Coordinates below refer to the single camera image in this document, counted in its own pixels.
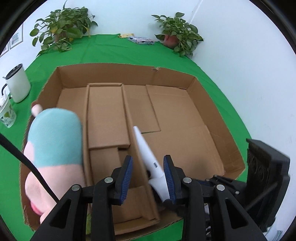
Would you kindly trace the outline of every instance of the bolt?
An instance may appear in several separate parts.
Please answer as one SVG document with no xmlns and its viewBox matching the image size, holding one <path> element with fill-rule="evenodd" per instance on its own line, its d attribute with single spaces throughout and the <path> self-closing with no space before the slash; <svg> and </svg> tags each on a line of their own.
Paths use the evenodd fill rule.
<svg viewBox="0 0 296 241">
<path fill-rule="evenodd" d="M 183 182 L 185 182 L 185 183 L 191 183 L 192 182 L 192 179 L 190 177 L 185 177 L 185 178 L 183 178 Z"/>
<path fill-rule="evenodd" d="M 73 185 L 71 187 L 72 191 L 78 191 L 80 189 L 79 185 Z"/>
<path fill-rule="evenodd" d="M 217 188 L 219 191 L 224 191 L 224 190 L 225 190 L 225 187 L 224 187 L 223 185 L 221 185 L 221 184 L 218 184 L 218 185 L 216 186 L 216 188 Z"/>
<path fill-rule="evenodd" d="M 113 182 L 113 178 L 106 177 L 104 181 L 105 181 L 105 183 L 111 183 L 111 182 Z"/>
</svg>

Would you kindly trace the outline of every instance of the kettle handle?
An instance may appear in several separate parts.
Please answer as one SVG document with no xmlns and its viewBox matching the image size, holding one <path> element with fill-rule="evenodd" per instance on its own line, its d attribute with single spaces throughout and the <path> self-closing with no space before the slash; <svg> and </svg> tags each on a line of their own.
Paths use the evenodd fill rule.
<svg viewBox="0 0 296 241">
<path fill-rule="evenodd" d="M 4 91 L 4 88 L 7 86 L 7 83 L 2 87 L 2 90 L 1 90 L 1 96 L 3 96 L 3 91 Z"/>
</svg>

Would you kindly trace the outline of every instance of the white mug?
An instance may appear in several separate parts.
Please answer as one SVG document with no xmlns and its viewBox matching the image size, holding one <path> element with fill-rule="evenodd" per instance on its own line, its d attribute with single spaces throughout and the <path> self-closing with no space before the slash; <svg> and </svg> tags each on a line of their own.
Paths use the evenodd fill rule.
<svg viewBox="0 0 296 241">
<path fill-rule="evenodd" d="M 4 78 L 6 84 L 2 88 L 1 94 L 3 95 L 4 88 L 8 86 L 14 102 L 21 102 L 30 92 L 31 84 L 22 64 L 14 67 Z"/>
</svg>

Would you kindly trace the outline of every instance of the torn cardboard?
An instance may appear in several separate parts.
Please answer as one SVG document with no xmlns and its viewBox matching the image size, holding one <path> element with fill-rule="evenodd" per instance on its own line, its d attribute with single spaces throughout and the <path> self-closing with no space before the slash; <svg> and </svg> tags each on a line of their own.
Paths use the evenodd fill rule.
<svg viewBox="0 0 296 241">
<path fill-rule="evenodd" d="M 218 174 L 237 178 L 245 168 L 215 104 L 197 79 L 185 73 L 126 64 L 63 66 L 49 78 L 38 102 L 45 109 L 65 108 L 79 116 L 87 185 L 110 176 L 127 154 L 133 157 L 127 199 L 112 209 L 117 240 L 134 239 L 180 220 L 168 210 L 157 209 L 134 125 L 160 164 L 170 154 L 174 164 L 190 177 L 205 179 Z M 36 230 L 39 216 L 24 192 L 28 173 L 21 165 L 21 200 L 25 223 Z"/>
</svg>

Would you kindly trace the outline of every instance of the green fabric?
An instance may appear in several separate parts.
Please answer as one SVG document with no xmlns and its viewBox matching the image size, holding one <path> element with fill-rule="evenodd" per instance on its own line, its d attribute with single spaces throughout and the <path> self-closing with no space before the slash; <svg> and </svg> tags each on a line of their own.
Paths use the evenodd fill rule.
<svg viewBox="0 0 296 241">
<path fill-rule="evenodd" d="M 246 160 L 246 138 L 250 135 L 237 112 L 216 86 L 216 84 L 190 59 L 180 58 L 172 50 L 159 42 L 155 45 L 137 45 L 117 35 L 95 35 L 91 38 L 76 39 L 73 50 L 53 52 L 38 57 L 26 70 L 32 89 L 20 103 L 12 106 L 17 119 L 11 128 L 0 125 L 0 132 L 17 148 L 21 149 L 27 120 L 30 116 L 30 105 L 40 93 L 48 77 L 57 66 L 78 63 L 123 63 L 165 67 L 194 75 L 206 89 L 225 123 L 227 124 L 239 150 Z M 0 147 L 0 214 L 7 226 L 19 241 L 28 241 L 33 232 L 24 225 L 19 192 L 19 161 Z M 245 171 L 239 180 L 246 181 Z M 176 241 L 181 239 L 183 222 L 177 222 L 156 233 L 139 238 L 139 241 Z"/>
</svg>

